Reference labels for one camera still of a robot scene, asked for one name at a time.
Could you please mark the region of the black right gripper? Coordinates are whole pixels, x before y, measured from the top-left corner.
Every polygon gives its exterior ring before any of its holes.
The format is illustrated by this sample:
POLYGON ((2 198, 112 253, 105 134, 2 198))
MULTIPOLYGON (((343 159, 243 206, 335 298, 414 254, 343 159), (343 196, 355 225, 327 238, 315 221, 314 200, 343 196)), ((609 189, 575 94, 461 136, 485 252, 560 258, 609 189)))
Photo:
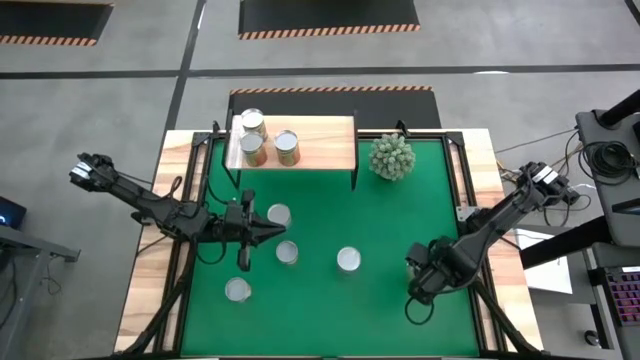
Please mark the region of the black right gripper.
POLYGON ((450 263, 452 246, 444 240, 432 240, 428 245, 414 243, 405 257, 415 267, 415 277, 409 281, 408 294, 420 303, 432 303, 436 296, 456 292, 469 285, 470 278, 450 263))

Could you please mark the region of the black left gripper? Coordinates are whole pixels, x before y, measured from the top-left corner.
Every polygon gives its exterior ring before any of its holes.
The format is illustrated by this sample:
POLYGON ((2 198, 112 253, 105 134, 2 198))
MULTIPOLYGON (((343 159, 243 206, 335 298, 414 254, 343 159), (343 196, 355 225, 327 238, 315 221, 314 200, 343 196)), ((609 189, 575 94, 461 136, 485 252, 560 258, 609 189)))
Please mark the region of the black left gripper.
MULTIPOLYGON (((227 242, 238 242, 240 249, 237 255, 237 266, 241 271, 249 271, 251 266, 251 222, 253 227, 263 229, 286 229, 285 225, 263 218, 254 210, 254 190, 244 190, 240 201, 229 201, 223 217, 223 238, 227 242)), ((252 235, 252 244, 259 245, 273 237, 285 233, 285 230, 256 230, 252 235)))

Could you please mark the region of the peaches label tin can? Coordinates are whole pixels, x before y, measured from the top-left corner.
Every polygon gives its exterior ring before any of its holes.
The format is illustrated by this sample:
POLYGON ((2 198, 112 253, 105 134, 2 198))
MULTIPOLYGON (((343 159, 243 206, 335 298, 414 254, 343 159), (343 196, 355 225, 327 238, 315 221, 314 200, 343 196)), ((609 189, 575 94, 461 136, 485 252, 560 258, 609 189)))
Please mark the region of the peaches label tin can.
POLYGON ((282 203, 270 206, 267 211, 267 218, 269 221, 283 225, 285 228, 289 228, 292 222, 289 207, 282 203))

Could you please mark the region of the berries label tin can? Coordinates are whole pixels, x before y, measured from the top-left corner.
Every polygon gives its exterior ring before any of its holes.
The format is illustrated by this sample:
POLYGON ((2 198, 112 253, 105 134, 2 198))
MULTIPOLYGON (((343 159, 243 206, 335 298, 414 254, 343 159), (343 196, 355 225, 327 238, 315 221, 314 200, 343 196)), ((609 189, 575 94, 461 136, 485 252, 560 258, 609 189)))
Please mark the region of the berries label tin can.
POLYGON ((299 250, 297 245, 292 241, 282 241, 276 247, 277 259, 286 265, 293 265, 297 262, 299 250))

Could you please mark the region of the silver tin can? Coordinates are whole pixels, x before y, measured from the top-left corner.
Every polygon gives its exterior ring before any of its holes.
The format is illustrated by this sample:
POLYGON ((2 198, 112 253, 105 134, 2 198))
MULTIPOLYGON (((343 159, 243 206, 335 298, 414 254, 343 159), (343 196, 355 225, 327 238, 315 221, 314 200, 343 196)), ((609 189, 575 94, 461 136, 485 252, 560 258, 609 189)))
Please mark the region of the silver tin can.
POLYGON ((252 295, 250 284, 241 277, 228 280, 224 288, 225 296, 232 302, 244 302, 252 295))

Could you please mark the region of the green label tin can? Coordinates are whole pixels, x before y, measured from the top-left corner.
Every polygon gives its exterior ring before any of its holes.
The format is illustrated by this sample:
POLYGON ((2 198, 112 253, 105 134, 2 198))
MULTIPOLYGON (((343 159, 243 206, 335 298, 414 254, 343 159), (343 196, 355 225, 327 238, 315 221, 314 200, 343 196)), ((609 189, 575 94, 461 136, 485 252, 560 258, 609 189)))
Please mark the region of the green label tin can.
POLYGON ((359 250, 354 247, 343 247, 336 255, 336 262, 341 272, 354 273, 361 266, 361 254, 359 250))

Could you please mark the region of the apple label tin can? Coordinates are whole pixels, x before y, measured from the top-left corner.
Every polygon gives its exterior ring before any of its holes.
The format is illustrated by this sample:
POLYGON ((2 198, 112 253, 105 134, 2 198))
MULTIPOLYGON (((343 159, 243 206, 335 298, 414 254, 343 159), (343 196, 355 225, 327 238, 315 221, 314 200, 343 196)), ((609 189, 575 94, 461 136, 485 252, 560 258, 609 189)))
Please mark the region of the apple label tin can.
POLYGON ((246 132, 240 138, 240 148, 249 166, 259 167, 267 161, 264 143, 264 138, 255 132, 246 132))

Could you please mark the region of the yellow label tin can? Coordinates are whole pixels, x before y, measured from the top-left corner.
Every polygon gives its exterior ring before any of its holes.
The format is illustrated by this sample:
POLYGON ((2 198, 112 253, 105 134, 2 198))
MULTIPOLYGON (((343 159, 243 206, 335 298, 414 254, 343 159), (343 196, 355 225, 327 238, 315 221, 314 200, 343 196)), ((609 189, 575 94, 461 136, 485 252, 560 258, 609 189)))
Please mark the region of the yellow label tin can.
POLYGON ((283 166, 294 166, 300 160, 297 135, 290 130, 283 130, 274 139, 278 160, 283 166))

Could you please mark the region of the orange label tin can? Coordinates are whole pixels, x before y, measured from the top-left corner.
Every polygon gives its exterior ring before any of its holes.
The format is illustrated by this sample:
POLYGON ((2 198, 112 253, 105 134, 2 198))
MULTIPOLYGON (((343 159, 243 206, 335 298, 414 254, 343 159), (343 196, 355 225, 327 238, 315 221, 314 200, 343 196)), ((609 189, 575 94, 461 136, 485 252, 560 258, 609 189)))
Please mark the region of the orange label tin can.
POLYGON ((257 108, 249 108, 241 113, 241 125, 246 132, 257 133, 264 140, 268 138, 264 114, 257 108))

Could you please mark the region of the wooden shelf with black legs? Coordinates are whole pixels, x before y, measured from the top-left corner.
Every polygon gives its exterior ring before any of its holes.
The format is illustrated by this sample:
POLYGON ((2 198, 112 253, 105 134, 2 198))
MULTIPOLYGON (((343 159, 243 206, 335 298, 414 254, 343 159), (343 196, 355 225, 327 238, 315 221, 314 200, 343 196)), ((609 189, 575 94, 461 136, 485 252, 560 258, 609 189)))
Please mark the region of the wooden shelf with black legs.
POLYGON ((233 175, 231 170, 345 170, 352 172, 351 188, 355 188, 358 134, 354 115, 265 115, 264 123, 268 134, 264 145, 266 162, 252 167, 246 162, 240 147, 240 139, 245 133, 241 116, 234 115, 231 120, 222 165, 228 170, 230 179, 236 186, 239 186, 240 177, 233 175), (275 137, 284 130, 292 131, 298 138, 300 160, 292 166, 279 162, 274 144, 275 137))

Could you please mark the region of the green table mat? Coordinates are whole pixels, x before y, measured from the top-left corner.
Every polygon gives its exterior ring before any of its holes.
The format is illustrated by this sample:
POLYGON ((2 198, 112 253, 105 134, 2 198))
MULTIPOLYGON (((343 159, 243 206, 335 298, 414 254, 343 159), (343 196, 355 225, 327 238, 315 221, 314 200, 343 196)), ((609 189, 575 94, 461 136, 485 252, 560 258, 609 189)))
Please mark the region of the green table mat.
POLYGON ((251 252, 243 277, 252 295, 225 296, 240 274, 237 246, 199 248, 185 320, 186 356, 474 356, 479 351, 469 295, 458 291, 425 307, 408 298, 405 257, 414 243, 455 237, 456 217, 442 144, 413 144, 417 160, 389 182, 361 164, 351 188, 346 171, 246 171, 265 214, 282 203, 292 216, 286 239, 299 250, 293 265, 276 257, 277 240, 251 252), (354 273, 336 255, 361 254, 354 273))

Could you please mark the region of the white paper sheet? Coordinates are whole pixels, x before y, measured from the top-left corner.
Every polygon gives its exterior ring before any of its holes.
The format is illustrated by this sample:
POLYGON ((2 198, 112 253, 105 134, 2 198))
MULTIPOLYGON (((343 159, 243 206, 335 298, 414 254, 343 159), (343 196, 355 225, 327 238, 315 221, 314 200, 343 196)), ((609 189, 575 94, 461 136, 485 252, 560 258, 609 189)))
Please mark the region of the white paper sheet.
MULTIPOLYGON (((537 243, 552 238, 551 234, 516 229, 515 236, 519 247, 525 250, 537 243)), ((529 288, 571 295, 573 293, 567 257, 526 269, 524 271, 529 288)))

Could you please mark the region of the artificial potted succulent plant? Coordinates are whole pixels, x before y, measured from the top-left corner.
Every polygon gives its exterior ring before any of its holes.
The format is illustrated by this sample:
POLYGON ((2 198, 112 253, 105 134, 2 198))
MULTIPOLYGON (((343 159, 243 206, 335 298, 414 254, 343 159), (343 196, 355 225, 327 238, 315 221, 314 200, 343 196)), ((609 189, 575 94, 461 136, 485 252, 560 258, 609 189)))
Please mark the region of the artificial potted succulent plant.
POLYGON ((369 151, 369 169, 388 181, 398 181, 411 173, 416 155, 406 138, 398 133, 374 139, 369 151))

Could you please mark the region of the black metal beam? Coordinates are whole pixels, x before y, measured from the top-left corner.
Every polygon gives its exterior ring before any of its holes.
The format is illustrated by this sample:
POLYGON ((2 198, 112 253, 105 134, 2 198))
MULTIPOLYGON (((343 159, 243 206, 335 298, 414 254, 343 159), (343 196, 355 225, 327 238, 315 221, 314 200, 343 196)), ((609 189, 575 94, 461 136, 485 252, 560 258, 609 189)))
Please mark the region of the black metal beam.
POLYGON ((529 269, 587 249, 597 243, 615 245, 604 216, 523 249, 520 259, 523 268, 529 269))

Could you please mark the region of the black hazard-striped floor mat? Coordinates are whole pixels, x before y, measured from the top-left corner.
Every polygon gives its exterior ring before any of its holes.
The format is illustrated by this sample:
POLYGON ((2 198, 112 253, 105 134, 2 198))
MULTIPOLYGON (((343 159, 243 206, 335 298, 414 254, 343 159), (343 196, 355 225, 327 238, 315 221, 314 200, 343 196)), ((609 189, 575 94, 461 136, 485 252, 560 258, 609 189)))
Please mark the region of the black hazard-striped floor mat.
POLYGON ((360 129, 388 129, 402 121, 409 129, 439 129, 430 86, 328 86, 239 88, 229 93, 228 110, 256 108, 265 115, 351 116, 360 129))
POLYGON ((415 32, 414 0, 241 0, 238 38, 415 32))
POLYGON ((0 0, 0 44, 97 44, 113 3, 0 0))

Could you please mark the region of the black computer keyboard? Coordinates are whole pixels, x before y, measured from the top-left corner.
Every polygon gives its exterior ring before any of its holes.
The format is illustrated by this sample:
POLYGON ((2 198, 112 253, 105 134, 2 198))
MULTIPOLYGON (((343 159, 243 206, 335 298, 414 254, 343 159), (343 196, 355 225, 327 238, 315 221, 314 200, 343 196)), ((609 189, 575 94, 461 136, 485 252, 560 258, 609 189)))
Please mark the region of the black computer keyboard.
POLYGON ((607 270, 605 295, 621 327, 640 326, 640 267, 607 270))

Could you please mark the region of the grey metal trolley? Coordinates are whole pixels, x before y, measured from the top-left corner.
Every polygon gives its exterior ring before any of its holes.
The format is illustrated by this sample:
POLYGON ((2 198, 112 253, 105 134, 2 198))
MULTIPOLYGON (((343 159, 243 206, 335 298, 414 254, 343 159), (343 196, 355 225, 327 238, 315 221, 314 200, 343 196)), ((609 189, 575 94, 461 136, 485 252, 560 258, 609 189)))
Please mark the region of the grey metal trolley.
POLYGON ((0 360, 15 360, 39 282, 53 258, 76 262, 79 249, 0 225, 0 360))

